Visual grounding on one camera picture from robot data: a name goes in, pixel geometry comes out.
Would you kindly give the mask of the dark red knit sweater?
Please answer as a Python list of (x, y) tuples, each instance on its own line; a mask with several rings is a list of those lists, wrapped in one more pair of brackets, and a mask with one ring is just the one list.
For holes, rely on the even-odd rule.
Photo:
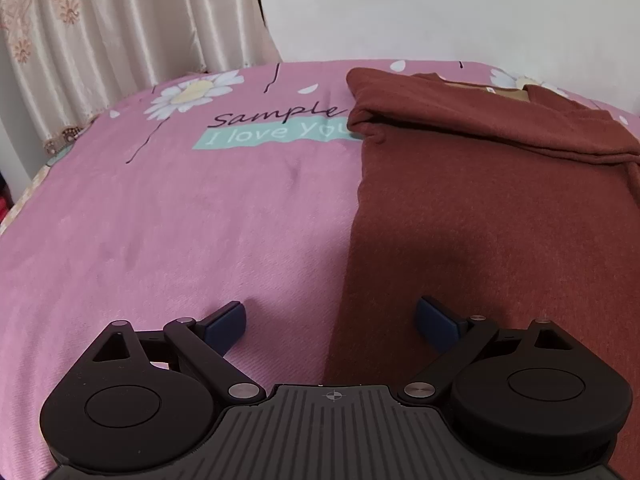
[(639, 380), (639, 143), (604, 110), (355, 68), (362, 180), (324, 378), (397, 384), (431, 361), (416, 302), (546, 316)]

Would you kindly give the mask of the pink floral bed sheet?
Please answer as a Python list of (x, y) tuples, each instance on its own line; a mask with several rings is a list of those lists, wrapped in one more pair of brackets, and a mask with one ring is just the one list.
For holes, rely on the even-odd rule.
[(230, 359), (318, 382), (344, 281), (361, 148), (348, 61), (189, 75), (104, 112), (1, 237), (1, 472), (52, 469), (50, 391), (109, 322), (158, 330), (230, 300)]

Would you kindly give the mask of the cream floral satin curtain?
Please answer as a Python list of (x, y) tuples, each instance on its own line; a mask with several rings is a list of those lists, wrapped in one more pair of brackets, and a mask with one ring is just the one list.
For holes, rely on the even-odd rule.
[(154, 84), (280, 58), (259, 0), (1, 0), (1, 38), (50, 155)]

